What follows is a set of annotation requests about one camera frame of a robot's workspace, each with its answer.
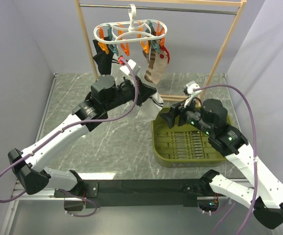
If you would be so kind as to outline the teal clothes clip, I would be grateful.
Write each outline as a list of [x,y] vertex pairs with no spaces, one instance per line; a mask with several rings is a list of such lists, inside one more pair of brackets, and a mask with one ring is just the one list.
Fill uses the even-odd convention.
[[117,56],[119,56],[117,45],[109,44],[108,47],[112,51],[113,54],[116,54]]

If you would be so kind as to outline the white plastic clip hanger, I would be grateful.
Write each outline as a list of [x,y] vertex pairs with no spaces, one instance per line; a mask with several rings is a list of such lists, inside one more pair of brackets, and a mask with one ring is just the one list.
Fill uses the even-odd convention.
[[168,33],[166,24],[154,19],[137,19],[137,7],[128,6],[128,21],[102,23],[94,28],[94,38],[106,45],[159,41]]

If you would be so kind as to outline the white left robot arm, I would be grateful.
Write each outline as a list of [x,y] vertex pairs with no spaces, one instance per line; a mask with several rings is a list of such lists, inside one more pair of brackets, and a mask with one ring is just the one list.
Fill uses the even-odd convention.
[[136,80],[136,87],[128,79],[116,85],[114,77],[101,75],[86,99],[59,126],[32,146],[8,153],[10,163],[19,162],[12,171],[27,194],[45,188],[63,189],[72,197],[81,194],[84,182],[74,170],[60,171],[47,165],[69,144],[98,127],[108,118],[108,111],[136,99],[137,105],[146,109],[147,117],[157,116],[163,100],[156,88],[142,83],[139,77]]

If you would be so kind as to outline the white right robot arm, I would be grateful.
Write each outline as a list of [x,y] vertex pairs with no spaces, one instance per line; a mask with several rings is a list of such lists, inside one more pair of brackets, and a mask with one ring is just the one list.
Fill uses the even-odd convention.
[[209,170],[200,178],[200,191],[225,195],[249,208],[258,222],[273,230],[283,223],[283,183],[254,154],[245,136],[227,122],[228,111],[218,99],[207,99],[200,109],[185,101],[173,104],[161,118],[169,128],[190,124],[208,136],[213,149],[233,163],[253,186],[247,188]]

